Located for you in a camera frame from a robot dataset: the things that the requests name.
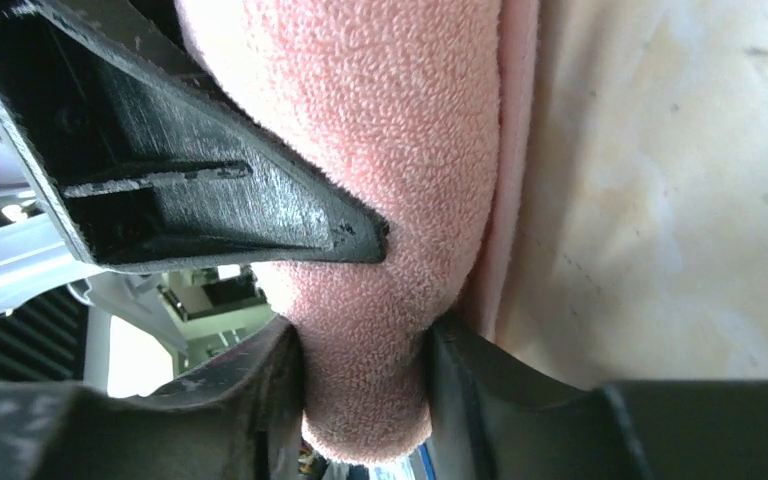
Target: beige table surface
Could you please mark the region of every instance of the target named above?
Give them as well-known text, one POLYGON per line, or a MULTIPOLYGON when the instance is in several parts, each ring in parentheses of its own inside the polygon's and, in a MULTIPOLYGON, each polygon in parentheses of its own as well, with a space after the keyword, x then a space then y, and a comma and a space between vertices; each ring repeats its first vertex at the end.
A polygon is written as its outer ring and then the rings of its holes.
POLYGON ((579 386, 768 378, 768 0, 544 0, 498 342, 579 386))

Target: blue cable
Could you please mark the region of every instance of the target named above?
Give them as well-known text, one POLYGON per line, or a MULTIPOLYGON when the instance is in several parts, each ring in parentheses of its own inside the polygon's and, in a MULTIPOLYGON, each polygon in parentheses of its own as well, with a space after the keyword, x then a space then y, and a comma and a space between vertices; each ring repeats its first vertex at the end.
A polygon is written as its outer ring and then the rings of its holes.
POLYGON ((419 446, 419 456, 422 458, 422 465, 425 467, 425 475, 428 480, 437 480, 437 475, 434 474, 434 466, 431 465, 431 456, 428 455, 428 447, 423 443, 419 446))

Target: folded towel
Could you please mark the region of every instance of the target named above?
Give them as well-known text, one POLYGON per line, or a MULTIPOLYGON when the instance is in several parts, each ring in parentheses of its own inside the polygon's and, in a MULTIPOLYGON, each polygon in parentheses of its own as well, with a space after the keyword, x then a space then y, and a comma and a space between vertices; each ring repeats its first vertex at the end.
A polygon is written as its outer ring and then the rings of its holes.
POLYGON ((422 333, 457 299, 496 187, 500 2, 176 1, 228 95, 390 223, 380 265, 254 266, 301 336, 304 435, 330 458, 380 464, 430 433, 422 333))

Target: marble surface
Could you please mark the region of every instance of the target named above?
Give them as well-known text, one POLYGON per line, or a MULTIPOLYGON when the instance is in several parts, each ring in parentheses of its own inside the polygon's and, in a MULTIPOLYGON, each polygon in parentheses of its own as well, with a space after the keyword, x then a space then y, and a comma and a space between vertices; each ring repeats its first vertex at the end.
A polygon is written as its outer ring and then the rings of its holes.
POLYGON ((543 3, 498 343, 582 387, 768 378, 768 0, 543 3))

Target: black vent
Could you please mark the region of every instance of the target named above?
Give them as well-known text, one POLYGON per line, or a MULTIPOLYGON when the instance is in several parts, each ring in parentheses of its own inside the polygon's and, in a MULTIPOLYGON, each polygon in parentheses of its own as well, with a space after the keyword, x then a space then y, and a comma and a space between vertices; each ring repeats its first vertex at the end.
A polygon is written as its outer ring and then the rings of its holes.
POLYGON ((82 380, 87 310, 60 287, 0 318, 0 380, 82 380))

